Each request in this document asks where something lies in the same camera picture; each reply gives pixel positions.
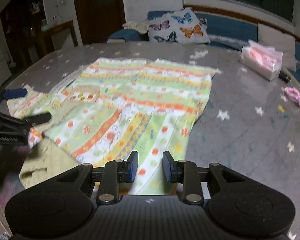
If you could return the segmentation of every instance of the door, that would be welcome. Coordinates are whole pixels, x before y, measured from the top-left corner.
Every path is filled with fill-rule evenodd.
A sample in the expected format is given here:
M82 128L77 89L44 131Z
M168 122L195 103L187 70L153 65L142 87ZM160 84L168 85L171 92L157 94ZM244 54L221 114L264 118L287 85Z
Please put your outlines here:
M74 0L82 43L106 42L125 23L123 0Z

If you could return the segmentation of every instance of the beige cushion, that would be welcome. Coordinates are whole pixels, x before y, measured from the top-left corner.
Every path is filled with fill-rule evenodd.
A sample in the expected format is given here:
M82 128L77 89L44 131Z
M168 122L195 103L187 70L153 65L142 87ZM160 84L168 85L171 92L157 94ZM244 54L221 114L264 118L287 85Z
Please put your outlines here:
M283 52L282 68L296 71L296 39L269 26L258 24L258 42Z

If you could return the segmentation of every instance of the pillow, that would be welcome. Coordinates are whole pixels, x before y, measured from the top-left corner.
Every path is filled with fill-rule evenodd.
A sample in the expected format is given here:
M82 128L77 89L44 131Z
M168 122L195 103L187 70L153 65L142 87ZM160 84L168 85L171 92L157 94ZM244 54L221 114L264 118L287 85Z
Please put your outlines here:
M293 36L258 24L258 42L282 51L282 67L296 71L296 39Z
M206 27L191 8L166 13L149 22L150 41L210 43Z

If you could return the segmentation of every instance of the black butterfly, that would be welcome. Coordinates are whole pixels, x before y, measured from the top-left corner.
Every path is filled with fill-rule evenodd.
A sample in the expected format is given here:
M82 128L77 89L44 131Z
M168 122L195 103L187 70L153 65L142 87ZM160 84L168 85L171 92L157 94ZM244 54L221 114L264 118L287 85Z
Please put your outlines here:
M176 32L170 33L170 35L169 35L169 37L168 37L167 40L166 40L165 38L160 37L160 36L154 36L154 38L155 38L157 41L159 41L159 42L161 42L161 41L177 42L177 34L176 34Z

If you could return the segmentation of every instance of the pink hair tie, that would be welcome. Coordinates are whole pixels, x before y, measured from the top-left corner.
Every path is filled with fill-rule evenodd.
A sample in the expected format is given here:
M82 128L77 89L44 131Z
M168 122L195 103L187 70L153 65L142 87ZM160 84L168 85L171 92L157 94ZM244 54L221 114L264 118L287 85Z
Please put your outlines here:
M296 88L286 87L284 94L300 107L300 93Z

